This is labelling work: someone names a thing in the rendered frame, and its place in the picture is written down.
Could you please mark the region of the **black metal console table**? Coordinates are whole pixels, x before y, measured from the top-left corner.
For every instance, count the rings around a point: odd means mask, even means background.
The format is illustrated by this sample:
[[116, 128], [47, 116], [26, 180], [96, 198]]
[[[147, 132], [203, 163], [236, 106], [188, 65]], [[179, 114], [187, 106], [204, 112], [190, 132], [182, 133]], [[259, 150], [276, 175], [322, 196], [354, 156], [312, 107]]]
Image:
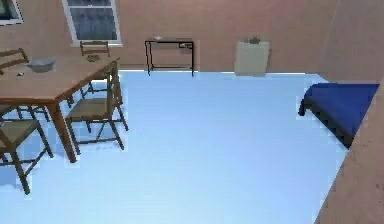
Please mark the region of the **black metal console table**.
[[192, 38], [170, 38], [144, 41], [147, 74], [154, 70], [189, 70], [195, 72], [195, 43]]

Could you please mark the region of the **cream cabinet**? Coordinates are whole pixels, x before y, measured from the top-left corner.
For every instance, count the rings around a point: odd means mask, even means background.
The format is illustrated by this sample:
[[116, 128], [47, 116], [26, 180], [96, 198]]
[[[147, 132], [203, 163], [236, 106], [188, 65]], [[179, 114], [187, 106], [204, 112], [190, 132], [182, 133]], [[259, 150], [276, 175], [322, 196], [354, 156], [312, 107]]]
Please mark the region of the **cream cabinet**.
[[267, 69], [270, 45], [268, 42], [251, 44], [238, 42], [234, 72], [237, 76], [264, 76]]

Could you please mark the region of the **brown wooden folding chair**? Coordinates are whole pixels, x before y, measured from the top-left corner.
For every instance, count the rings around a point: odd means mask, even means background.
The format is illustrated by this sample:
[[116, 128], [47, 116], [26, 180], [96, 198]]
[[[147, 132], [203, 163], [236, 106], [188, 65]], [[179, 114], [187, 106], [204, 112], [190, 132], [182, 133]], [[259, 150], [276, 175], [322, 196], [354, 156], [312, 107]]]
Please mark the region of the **brown wooden folding chair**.
[[[44, 148], [35, 158], [22, 160], [17, 148], [34, 131], [39, 133]], [[30, 193], [27, 177], [45, 154], [48, 154], [50, 158], [54, 157], [43, 128], [36, 118], [0, 119], [0, 167], [9, 165], [15, 167], [26, 195]]]
[[[101, 57], [101, 55], [106, 55], [107, 57], [111, 56], [107, 41], [80, 41], [79, 47], [81, 55], [85, 58], [88, 55], [98, 55], [99, 57]], [[84, 98], [89, 92], [101, 92], [101, 89], [95, 89], [92, 82], [89, 82], [86, 90], [80, 89], [80, 95]]]
[[[22, 48], [1, 51], [0, 59], [4, 59], [4, 62], [0, 62], [0, 76], [4, 74], [4, 69], [6, 68], [29, 62], [28, 56]], [[23, 118], [23, 112], [29, 112], [32, 118], [35, 117], [36, 113], [42, 113], [46, 121], [50, 121], [47, 109], [44, 106], [12, 106], [2, 104], [0, 104], [0, 119], [12, 110], [17, 111], [20, 119]]]
[[[107, 96], [104, 98], [84, 98], [81, 99], [65, 117], [65, 122], [73, 142], [77, 155], [81, 154], [80, 145], [91, 143], [102, 143], [116, 141], [121, 149], [124, 149], [123, 141], [119, 135], [116, 124], [121, 122], [126, 131], [129, 130], [128, 123], [124, 117], [121, 105], [122, 95], [120, 80], [118, 75], [117, 63], [113, 62], [105, 70], [107, 78]], [[95, 139], [80, 141], [76, 138], [73, 130], [73, 123], [85, 122], [88, 132], [91, 132], [92, 123], [100, 123], [101, 127]], [[101, 134], [106, 124], [109, 124], [113, 137], [102, 138]]]

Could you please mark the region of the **brown wooden dining table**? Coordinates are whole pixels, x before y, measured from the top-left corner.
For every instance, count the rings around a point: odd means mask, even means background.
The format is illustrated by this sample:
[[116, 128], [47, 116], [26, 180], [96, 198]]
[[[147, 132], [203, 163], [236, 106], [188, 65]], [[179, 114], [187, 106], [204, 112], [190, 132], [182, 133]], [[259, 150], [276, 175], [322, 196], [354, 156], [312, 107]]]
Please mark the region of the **brown wooden dining table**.
[[75, 163], [60, 103], [118, 61], [118, 56], [93, 63], [80, 56], [57, 56], [53, 69], [45, 73], [34, 73], [26, 67], [9, 68], [0, 76], [0, 104], [46, 106], [68, 160]]

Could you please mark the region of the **white framed window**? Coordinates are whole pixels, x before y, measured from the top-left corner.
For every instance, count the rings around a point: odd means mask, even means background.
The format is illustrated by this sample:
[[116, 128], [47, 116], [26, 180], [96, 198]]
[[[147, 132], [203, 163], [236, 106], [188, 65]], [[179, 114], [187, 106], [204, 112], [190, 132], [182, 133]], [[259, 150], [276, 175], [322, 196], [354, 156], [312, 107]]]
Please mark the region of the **white framed window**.
[[0, 0], [0, 26], [24, 22], [17, 0]]
[[81, 41], [107, 41], [121, 46], [116, 0], [61, 0], [72, 45]]

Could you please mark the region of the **blue bed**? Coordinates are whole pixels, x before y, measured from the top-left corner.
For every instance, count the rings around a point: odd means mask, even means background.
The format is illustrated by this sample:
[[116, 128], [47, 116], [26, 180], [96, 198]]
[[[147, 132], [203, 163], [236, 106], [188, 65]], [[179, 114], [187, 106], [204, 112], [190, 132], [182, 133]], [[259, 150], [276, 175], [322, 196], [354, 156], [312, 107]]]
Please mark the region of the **blue bed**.
[[313, 84], [298, 114], [310, 110], [349, 149], [378, 89], [379, 84]]

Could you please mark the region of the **grey bowl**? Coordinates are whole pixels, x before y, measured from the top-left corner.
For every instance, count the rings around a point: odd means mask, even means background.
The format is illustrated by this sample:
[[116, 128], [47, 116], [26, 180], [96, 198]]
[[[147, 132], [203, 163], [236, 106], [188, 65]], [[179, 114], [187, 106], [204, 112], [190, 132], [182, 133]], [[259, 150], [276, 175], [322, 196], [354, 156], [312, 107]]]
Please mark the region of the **grey bowl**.
[[26, 66], [36, 73], [45, 73], [51, 71], [54, 64], [55, 60], [53, 59], [39, 59], [30, 61]]

